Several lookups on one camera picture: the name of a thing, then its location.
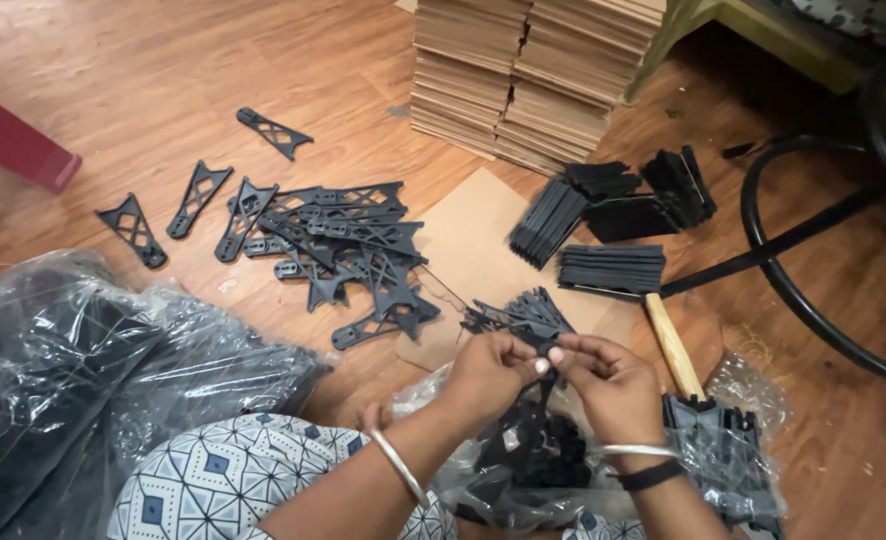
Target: black wristband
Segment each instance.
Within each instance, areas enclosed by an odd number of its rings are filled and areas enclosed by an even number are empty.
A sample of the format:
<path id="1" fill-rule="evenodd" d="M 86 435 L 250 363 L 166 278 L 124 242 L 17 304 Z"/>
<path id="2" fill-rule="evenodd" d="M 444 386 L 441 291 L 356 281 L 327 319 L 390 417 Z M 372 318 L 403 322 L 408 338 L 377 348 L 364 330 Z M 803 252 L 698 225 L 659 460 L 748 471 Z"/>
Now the black wristband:
<path id="1" fill-rule="evenodd" d="M 659 465 L 632 474 L 621 474 L 617 480 L 626 491 L 641 491 L 654 485 L 660 485 L 669 479 L 676 478 L 685 470 L 679 460 L 672 457 Z"/>

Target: person's left hand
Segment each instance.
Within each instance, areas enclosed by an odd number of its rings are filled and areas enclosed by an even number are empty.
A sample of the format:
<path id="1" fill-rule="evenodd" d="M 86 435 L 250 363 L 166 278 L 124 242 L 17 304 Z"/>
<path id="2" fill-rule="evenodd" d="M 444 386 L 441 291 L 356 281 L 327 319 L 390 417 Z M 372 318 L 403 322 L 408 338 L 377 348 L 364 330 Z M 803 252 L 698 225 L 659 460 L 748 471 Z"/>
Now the person's left hand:
<path id="1" fill-rule="evenodd" d="M 505 332 L 474 335 L 456 355 L 439 400 L 465 415 L 475 436 L 509 409 L 522 387 L 549 370 L 536 349 Z"/>

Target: yellow chair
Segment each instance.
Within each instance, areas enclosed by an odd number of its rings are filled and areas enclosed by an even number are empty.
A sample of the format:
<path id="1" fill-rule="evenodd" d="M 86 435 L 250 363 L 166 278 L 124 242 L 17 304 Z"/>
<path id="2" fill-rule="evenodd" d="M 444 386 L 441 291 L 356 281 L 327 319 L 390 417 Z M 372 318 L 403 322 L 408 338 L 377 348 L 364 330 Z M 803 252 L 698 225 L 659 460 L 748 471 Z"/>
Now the yellow chair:
<path id="1" fill-rule="evenodd" d="M 669 49 L 711 20 L 719 21 L 833 93 L 846 93 L 862 79 L 862 62 L 833 50 L 801 28 L 802 24 L 785 20 L 787 13 L 783 12 L 784 20 L 780 20 L 776 6 L 755 5 L 746 0 L 669 0 L 666 7 L 663 28 L 653 38 L 636 78 L 623 91 L 623 104 L 637 104 L 640 91 Z"/>

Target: person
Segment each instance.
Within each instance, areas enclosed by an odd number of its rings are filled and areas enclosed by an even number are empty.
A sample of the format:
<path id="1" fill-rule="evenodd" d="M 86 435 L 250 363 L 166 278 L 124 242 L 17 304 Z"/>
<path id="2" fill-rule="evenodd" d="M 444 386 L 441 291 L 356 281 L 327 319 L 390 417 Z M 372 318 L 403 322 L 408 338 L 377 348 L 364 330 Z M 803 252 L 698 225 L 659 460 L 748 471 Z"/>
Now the person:
<path id="1" fill-rule="evenodd" d="M 555 366 L 583 401 L 603 443 L 665 447 L 662 403 L 653 368 L 598 337 L 566 334 L 547 358 L 508 333 L 471 338 L 439 396 L 390 425 L 385 441 L 425 489 L 463 441 L 509 409 L 521 389 Z M 379 408 L 363 415 L 378 425 Z M 406 473 L 364 432 L 273 414 L 205 425 L 152 451 L 128 479 L 108 527 L 112 540 L 464 540 L 504 537 L 457 520 L 436 495 L 428 507 Z M 638 521 L 583 514 L 572 528 L 534 538 L 724 540 L 713 510 L 680 474 L 656 478 L 671 457 L 614 456 L 621 479 L 650 476 L 631 492 Z"/>

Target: person's right hand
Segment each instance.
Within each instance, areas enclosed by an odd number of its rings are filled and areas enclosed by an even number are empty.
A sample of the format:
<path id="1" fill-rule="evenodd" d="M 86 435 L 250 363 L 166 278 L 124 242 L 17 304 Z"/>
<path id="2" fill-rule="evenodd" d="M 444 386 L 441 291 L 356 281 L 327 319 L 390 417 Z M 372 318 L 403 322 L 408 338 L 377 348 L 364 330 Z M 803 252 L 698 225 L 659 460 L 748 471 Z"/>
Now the person's right hand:
<path id="1" fill-rule="evenodd" d="M 665 446 L 663 402 L 656 372 L 638 356 L 601 337 L 567 333 L 547 354 L 575 388 L 604 444 Z"/>

